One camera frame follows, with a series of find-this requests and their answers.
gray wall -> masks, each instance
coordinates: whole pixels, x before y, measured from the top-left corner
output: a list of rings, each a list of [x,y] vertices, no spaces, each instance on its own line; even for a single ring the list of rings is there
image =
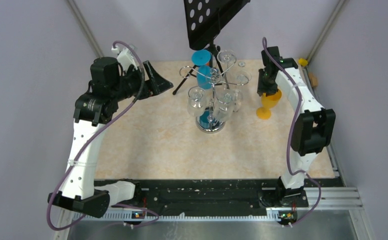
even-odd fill
[[[311,63],[332,142],[377,239],[388,239],[388,1],[349,1]]]
[[[0,240],[53,236],[47,196],[94,58],[65,1],[0,0]]]
[[[191,59],[183,0],[76,0],[104,54],[115,40],[133,43],[141,60]],[[306,57],[337,0],[251,0],[215,43],[239,59],[259,59],[262,37],[287,57]]]

beige marble tabletop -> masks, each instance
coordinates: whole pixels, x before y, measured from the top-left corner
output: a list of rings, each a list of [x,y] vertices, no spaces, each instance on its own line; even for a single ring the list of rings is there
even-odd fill
[[[96,179],[270,179],[287,168],[286,147],[294,111],[286,97],[268,120],[256,116],[261,106],[256,94],[261,60],[243,60],[252,80],[243,86],[244,101],[218,133],[201,132],[187,112],[190,77],[181,82],[179,69],[189,61],[152,62],[154,69],[174,84],[159,96],[138,101],[107,130],[98,157]],[[119,110],[132,99],[119,103]],[[312,163],[314,178],[334,178],[325,149]]]

wire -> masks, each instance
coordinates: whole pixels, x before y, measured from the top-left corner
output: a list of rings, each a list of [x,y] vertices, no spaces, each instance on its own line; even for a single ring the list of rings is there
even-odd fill
[[[110,122],[108,122],[106,125],[104,125],[102,128],[100,128],[96,133],[94,133],[94,135],[92,135],[92,137],[90,137],[86,142],[85,144],[80,148],[80,150],[78,151],[78,153],[76,154],[75,158],[73,159],[73,161],[76,163],[79,158],[81,157],[82,153],[85,151],[85,149],[90,145],[90,143],[98,136],[100,135],[102,132],[104,132],[104,130],[106,130],[108,127],[110,127],[110,125],[112,125],[114,122],[116,122],[120,117],[122,117],[125,113],[127,113],[127,111],[129,111],[129,109],[132,108],[132,106],[135,104],[135,102],[137,102],[137,100],[140,98],[140,95],[143,91],[143,88],[144,88],[144,84],[146,82],[146,80],[144,79],[144,67],[143,67],[143,62],[141,62],[140,58],[138,57],[138,55],[135,53],[135,51],[126,43],[124,43],[123,41],[115,41],[113,43],[113,46],[116,45],[116,43],[119,43],[119,44],[122,44],[124,45],[125,47],[127,47],[131,52],[132,54],[135,56],[136,60],[138,61],[139,63],[139,68],[141,70],[141,86],[139,87],[139,90],[138,90],[138,93],[137,95],[135,96],[135,98],[133,99],[133,101],[122,111],[120,112],[115,118],[113,118]],[[57,195],[57,192],[59,191],[60,189],[60,186],[65,182],[66,178],[71,174],[71,171],[74,169],[75,165],[71,165],[69,166],[69,168],[67,169],[67,171],[64,173],[64,176],[60,179],[60,181],[58,182],[57,186],[55,186],[54,188],[54,191],[52,192],[51,194],[51,197],[48,201],[48,207],[47,207],[47,214],[46,214],[46,218],[47,218],[47,224],[48,226],[54,230],[54,231],[61,231],[61,230],[65,230],[65,229],[68,229],[72,226],[74,226],[75,224],[79,223],[83,218],[85,218],[85,214],[83,214],[80,218],[78,218],[77,220],[75,220],[74,222],[70,223],[69,225],[66,225],[66,226],[62,226],[62,227],[56,227],[53,225],[53,223],[51,222],[51,208],[53,206],[53,200],[56,198],[56,195]]]
[[[272,61],[273,64],[275,64],[279,68],[279,70],[281,72],[283,72],[288,77],[288,79],[290,80],[292,85],[295,86],[295,90],[297,91],[297,95],[298,95],[298,103],[297,103],[297,106],[296,106],[295,111],[294,111],[294,117],[292,118],[292,121],[291,121],[291,127],[289,128],[288,142],[287,142],[287,147],[286,147],[286,162],[287,162],[288,172],[289,172],[289,174],[291,176],[294,176],[294,175],[300,174],[300,173],[306,174],[307,178],[313,184],[315,184],[317,186],[318,190],[319,190],[316,203],[313,205],[313,207],[304,216],[302,216],[300,219],[298,219],[295,223],[292,224],[292,226],[294,226],[294,225],[300,223],[301,221],[303,221],[303,219],[305,219],[305,217],[307,217],[310,213],[313,212],[313,210],[315,210],[315,208],[319,204],[319,201],[321,200],[322,189],[321,189],[321,185],[316,180],[311,178],[311,176],[306,171],[300,169],[300,170],[297,170],[297,171],[293,172],[293,170],[291,169],[291,163],[290,163],[290,148],[291,147],[290,147],[290,143],[291,143],[291,140],[293,138],[294,124],[296,123],[297,116],[298,116],[298,114],[300,112],[300,108],[302,106],[302,93],[300,92],[299,86],[296,84],[296,81],[294,81],[294,79],[291,77],[291,75],[269,53],[269,51],[268,51],[268,41],[266,40],[266,37],[263,37],[262,45],[263,45],[263,49],[264,49],[264,52],[266,53],[267,57]]]
[[[154,220],[151,220],[151,221],[148,221],[148,222],[144,222],[144,223],[141,223],[141,224],[138,224],[138,225],[133,225],[133,224],[127,224],[125,222],[112,222],[110,224],[107,224],[105,226],[103,226],[102,228],[100,228],[99,230],[97,230],[95,233],[93,233],[87,240],[90,240],[92,239],[94,236],[96,236],[97,234],[99,234],[101,231],[103,231],[104,229],[107,229],[111,226],[114,226],[114,225],[124,225],[124,226],[128,226],[128,227],[131,227],[131,228],[140,228],[140,227],[144,227],[144,226],[147,226],[147,225],[150,225],[152,223],[155,223],[159,220],[160,216],[159,214],[157,214],[156,212],[152,211],[152,210],[149,210],[147,208],[144,208],[144,207],[137,207],[137,206],[131,206],[131,205],[126,205],[126,204],[123,204],[123,203],[117,203],[116,205],[113,205],[112,207],[122,207],[122,208],[130,208],[130,209],[137,209],[137,210],[140,210],[140,211],[143,211],[143,212],[147,212],[147,213],[151,213],[153,214],[154,216],[156,216],[157,218],[154,219]]]

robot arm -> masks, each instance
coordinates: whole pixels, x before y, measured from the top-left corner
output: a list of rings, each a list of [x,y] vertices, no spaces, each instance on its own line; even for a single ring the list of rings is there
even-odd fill
[[[259,96],[273,95],[278,90],[282,91],[295,110],[299,103],[296,87],[299,88],[301,94],[300,109],[295,124],[292,126],[292,138],[289,143],[291,173],[287,169],[278,179],[276,188],[277,200],[286,205],[302,196],[306,172],[316,156],[330,144],[336,115],[332,109],[325,109],[315,99],[305,85],[294,59],[280,57],[277,46],[268,47],[267,50],[292,77],[295,84],[277,68],[263,50],[261,54],[265,68],[259,70],[257,86]]]
[[[134,197],[136,186],[129,181],[118,181],[101,187],[94,187],[97,161],[106,131],[99,134],[88,145],[78,161],[77,153],[82,146],[108,122],[118,110],[118,102],[135,96],[141,87],[141,71],[136,67],[133,56],[124,49],[116,58],[101,57],[91,65],[92,80],[88,91],[75,103],[73,143],[67,169],[73,170],[61,184],[52,204],[74,212],[102,217],[107,208]],[[143,63],[149,80],[145,81],[140,100],[156,96],[173,87],[151,66]]]

white wall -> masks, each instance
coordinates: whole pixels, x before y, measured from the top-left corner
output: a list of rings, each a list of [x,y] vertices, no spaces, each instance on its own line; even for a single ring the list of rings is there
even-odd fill
[[[0,0],[0,240],[53,236],[47,196],[94,59],[65,1]]]
[[[388,1],[349,1],[311,63],[332,142],[377,239],[388,239]]]
[[[113,41],[122,40],[136,45],[143,61],[191,59],[183,0],[76,2],[106,56],[112,55]],[[234,50],[239,59],[260,59],[266,36],[284,57],[305,58],[336,4],[337,0],[251,0],[215,43]]]

